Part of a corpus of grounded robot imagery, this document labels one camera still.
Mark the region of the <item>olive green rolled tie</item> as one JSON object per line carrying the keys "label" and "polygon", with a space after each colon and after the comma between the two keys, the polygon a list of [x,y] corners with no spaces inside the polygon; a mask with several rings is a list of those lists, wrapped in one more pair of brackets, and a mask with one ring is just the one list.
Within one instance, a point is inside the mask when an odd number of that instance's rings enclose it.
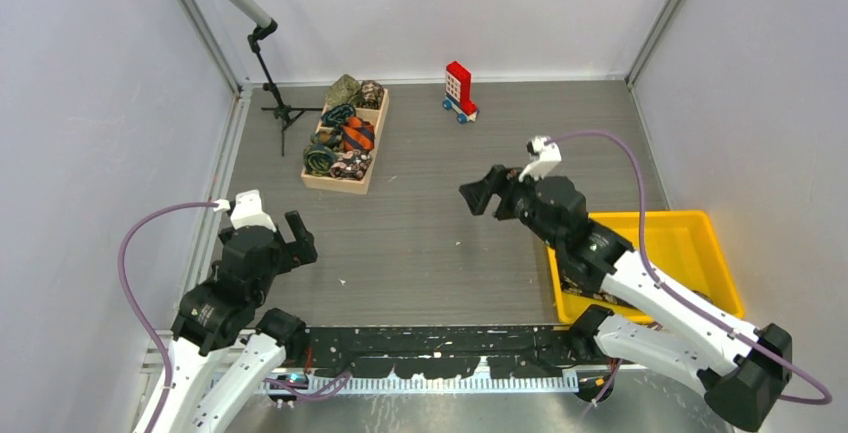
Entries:
{"label": "olive green rolled tie", "polygon": [[325,93],[325,105],[328,108],[342,104],[359,107],[362,102],[362,83],[347,73],[342,74]]}

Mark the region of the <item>navy yellow rolled tie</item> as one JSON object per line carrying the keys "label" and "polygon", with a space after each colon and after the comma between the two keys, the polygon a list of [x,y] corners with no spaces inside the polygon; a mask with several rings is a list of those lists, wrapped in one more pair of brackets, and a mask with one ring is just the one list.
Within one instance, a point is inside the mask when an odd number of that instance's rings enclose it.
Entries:
{"label": "navy yellow rolled tie", "polygon": [[332,166],[339,159],[339,153],[323,144],[313,144],[304,149],[302,158],[306,174],[331,177]]}

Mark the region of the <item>red toy block car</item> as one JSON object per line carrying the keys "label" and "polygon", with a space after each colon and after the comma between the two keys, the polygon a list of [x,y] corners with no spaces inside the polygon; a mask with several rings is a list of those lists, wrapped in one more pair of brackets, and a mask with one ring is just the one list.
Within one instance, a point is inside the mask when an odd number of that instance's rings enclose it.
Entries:
{"label": "red toy block car", "polygon": [[442,108],[452,111],[459,124],[474,122],[479,113],[477,104],[471,99],[472,75],[458,61],[445,68],[445,95]]}

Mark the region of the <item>brown floral rolled tie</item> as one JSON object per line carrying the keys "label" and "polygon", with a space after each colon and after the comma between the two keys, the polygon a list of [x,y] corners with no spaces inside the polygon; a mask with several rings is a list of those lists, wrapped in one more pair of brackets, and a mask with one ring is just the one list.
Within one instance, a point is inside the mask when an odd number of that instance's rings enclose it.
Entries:
{"label": "brown floral rolled tie", "polygon": [[385,88],[376,80],[364,80],[360,87],[358,108],[378,110],[382,106]]}

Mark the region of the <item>yellow plastic bin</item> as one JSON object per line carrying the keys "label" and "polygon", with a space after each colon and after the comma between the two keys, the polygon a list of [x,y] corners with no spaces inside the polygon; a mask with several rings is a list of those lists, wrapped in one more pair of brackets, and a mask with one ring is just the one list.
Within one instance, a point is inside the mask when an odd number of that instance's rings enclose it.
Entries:
{"label": "yellow plastic bin", "polygon": [[[700,210],[649,211],[645,239],[648,257],[656,267],[721,310],[740,319],[745,317],[735,281],[706,213]],[[548,247],[546,253],[554,295],[552,306],[559,323],[574,323],[593,304],[607,307],[635,323],[648,325],[654,321],[619,300],[609,303],[578,295],[559,277],[554,250]]]}

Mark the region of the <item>black pink floral rolled tie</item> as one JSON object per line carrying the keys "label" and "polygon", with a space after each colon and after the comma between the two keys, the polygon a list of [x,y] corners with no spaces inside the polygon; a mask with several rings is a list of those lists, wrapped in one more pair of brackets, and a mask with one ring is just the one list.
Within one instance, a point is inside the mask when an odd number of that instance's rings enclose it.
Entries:
{"label": "black pink floral rolled tie", "polygon": [[347,151],[330,166],[330,177],[339,180],[362,181],[370,169],[373,157],[360,150]]}

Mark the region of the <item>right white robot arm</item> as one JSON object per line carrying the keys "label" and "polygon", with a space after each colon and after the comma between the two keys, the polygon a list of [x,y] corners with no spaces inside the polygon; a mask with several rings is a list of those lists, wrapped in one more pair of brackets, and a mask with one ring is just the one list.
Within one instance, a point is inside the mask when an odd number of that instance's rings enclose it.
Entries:
{"label": "right white robot arm", "polygon": [[669,277],[644,250],[596,221],[565,176],[529,179],[495,165],[458,191],[475,216],[499,197],[494,217],[520,221],[552,248],[561,278],[624,300],[670,333],[591,305],[572,324],[577,359],[591,364],[606,355],[639,363],[700,394],[731,425],[748,432],[762,427],[792,378],[789,332],[735,317]]}

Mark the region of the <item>black microphone stand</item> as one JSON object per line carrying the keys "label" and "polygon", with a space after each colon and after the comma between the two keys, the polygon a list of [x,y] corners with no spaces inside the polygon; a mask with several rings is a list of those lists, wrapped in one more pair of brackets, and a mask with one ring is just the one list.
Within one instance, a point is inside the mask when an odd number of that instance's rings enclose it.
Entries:
{"label": "black microphone stand", "polygon": [[274,106],[262,107],[261,110],[270,112],[272,116],[280,122],[280,155],[284,157],[286,152],[287,130],[305,113],[321,112],[322,108],[296,107],[284,101],[278,84],[273,80],[268,66],[264,60],[260,45],[261,41],[265,40],[267,37],[273,34],[277,30],[277,28],[278,24],[273,19],[270,19],[268,24],[265,26],[257,24],[252,30],[252,32],[247,36],[247,41],[250,50],[255,55],[265,77],[265,81],[262,83],[262,89],[265,92],[270,93],[275,101]]}

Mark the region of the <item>dark green rolled tie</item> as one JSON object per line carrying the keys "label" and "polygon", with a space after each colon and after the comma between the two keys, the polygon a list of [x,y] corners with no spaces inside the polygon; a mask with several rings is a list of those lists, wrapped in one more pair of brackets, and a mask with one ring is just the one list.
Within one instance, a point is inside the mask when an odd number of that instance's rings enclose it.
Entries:
{"label": "dark green rolled tie", "polygon": [[319,128],[310,136],[313,145],[322,145],[333,151],[343,151],[342,130],[339,128]]}

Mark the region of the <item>teal navy rolled tie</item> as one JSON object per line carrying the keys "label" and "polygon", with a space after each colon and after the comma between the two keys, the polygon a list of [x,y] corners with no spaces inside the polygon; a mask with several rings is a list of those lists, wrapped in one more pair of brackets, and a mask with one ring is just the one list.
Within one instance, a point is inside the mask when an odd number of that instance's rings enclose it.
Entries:
{"label": "teal navy rolled tie", "polygon": [[348,119],[356,116],[356,108],[343,103],[329,107],[321,116],[321,126],[324,128],[337,129],[344,125]]}

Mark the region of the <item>orange navy striped tie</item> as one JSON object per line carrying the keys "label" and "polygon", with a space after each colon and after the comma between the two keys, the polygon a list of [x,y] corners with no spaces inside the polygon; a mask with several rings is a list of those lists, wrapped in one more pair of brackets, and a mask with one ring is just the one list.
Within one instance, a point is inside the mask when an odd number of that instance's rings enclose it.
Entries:
{"label": "orange navy striped tie", "polygon": [[370,152],[375,149],[375,127],[358,116],[349,117],[341,125],[342,144],[345,151]]}

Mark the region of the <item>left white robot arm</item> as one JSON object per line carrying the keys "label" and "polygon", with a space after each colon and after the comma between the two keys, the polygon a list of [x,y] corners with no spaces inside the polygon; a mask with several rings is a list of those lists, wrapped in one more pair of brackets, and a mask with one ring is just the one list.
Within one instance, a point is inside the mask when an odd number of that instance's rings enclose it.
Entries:
{"label": "left white robot arm", "polygon": [[274,280],[318,258],[313,234],[298,211],[285,220],[287,241],[270,217],[259,212],[230,216],[221,230],[221,255],[209,277],[180,300],[168,344],[157,346],[163,370],[137,421],[137,432],[222,432],[270,373],[293,367],[309,347],[305,322],[279,308],[267,310],[241,356],[216,385],[210,379],[255,320]]}

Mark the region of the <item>wooden compartment tray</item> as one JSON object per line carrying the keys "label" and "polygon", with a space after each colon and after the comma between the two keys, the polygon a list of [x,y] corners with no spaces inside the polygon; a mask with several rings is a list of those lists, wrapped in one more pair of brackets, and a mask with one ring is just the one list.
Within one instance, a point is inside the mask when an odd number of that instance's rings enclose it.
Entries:
{"label": "wooden compartment tray", "polygon": [[[362,181],[339,180],[339,179],[334,179],[334,178],[331,178],[331,177],[316,177],[316,176],[308,175],[304,171],[303,158],[302,158],[302,168],[301,168],[301,172],[300,172],[300,179],[301,179],[302,183],[304,184],[304,186],[306,186],[308,188],[312,188],[312,189],[327,190],[327,191],[339,192],[339,193],[349,193],[349,194],[357,194],[357,195],[366,194],[369,190],[369,185],[370,185],[370,182],[371,182],[372,174],[375,171],[375,164],[376,164],[376,160],[377,160],[377,156],[378,156],[379,146],[381,144],[381,136],[382,136],[382,133],[383,133],[384,126],[386,124],[387,117],[388,117],[389,105],[390,105],[390,93],[385,88],[385,95],[384,95],[382,106],[381,106],[380,109],[373,110],[373,109],[363,109],[363,108],[355,107],[356,108],[356,116],[358,116],[358,117],[362,118],[363,120],[366,120],[366,121],[368,121],[368,122],[370,122],[374,125],[375,136],[376,136],[375,149],[370,151],[370,152],[367,152],[373,157],[373,162],[372,162],[370,169],[368,170],[367,174],[365,175],[365,177]],[[328,109],[328,107],[326,105],[324,105],[323,109],[321,111],[321,115],[320,115],[319,120],[318,120],[318,124],[317,124],[314,132],[316,132],[319,128],[324,128],[324,127],[321,126],[321,116],[327,109]],[[341,154],[345,153],[345,152],[347,152],[347,151],[345,151],[345,150],[338,151],[339,156]]]}

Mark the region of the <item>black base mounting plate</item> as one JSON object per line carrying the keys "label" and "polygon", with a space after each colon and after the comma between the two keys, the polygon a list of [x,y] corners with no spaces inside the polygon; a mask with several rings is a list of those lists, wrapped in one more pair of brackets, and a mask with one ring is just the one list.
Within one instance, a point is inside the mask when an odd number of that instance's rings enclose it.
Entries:
{"label": "black base mounting plate", "polygon": [[466,379],[481,366],[493,379],[525,379],[611,364],[589,340],[553,325],[310,327],[282,363],[323,377],[428,380]]}

